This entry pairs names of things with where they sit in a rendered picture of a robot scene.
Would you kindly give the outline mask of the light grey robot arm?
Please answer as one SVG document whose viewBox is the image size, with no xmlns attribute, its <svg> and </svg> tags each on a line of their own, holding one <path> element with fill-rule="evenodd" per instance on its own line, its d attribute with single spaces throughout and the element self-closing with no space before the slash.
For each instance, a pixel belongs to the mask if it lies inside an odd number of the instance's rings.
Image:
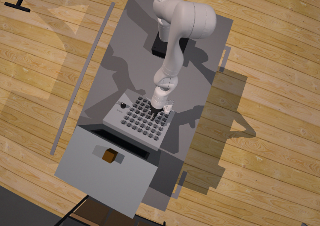
<svg viewBox="0 0 320 226">
<path fill-rule="evenodd" d="M 164 109 L 169 114 L 174 101 L 167 101 L 168 95 L 178 84 L 178 73 L 183 65 L 180 38 L 204 39 L 216 27 L 216 13 L 205 3 L 184 0 L 154 0 L 153 9 L 158 20 L 159 38 L 168 42 L 162 67 L 154 76 L 157 86 L 151 99 L 155 109 Z"/>
</svg>

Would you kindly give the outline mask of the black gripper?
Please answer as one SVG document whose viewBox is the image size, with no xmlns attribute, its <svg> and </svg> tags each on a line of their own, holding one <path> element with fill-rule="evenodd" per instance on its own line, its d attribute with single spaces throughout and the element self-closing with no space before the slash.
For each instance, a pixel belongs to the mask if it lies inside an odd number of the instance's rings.
<svg viewBox="0 0 320 226">
<path fill-rule="evenodd" d="M 162 109 L 155 109 L 151 103 L 150 103 L 150 108 L 151 108 L 151 116 L 149 117 L 149 119 L 151 120 L 154 120 L 155 117 L 157 116 L 157 114 L 161 111 L 163 111 L 163 108 Z"/>
</svg>

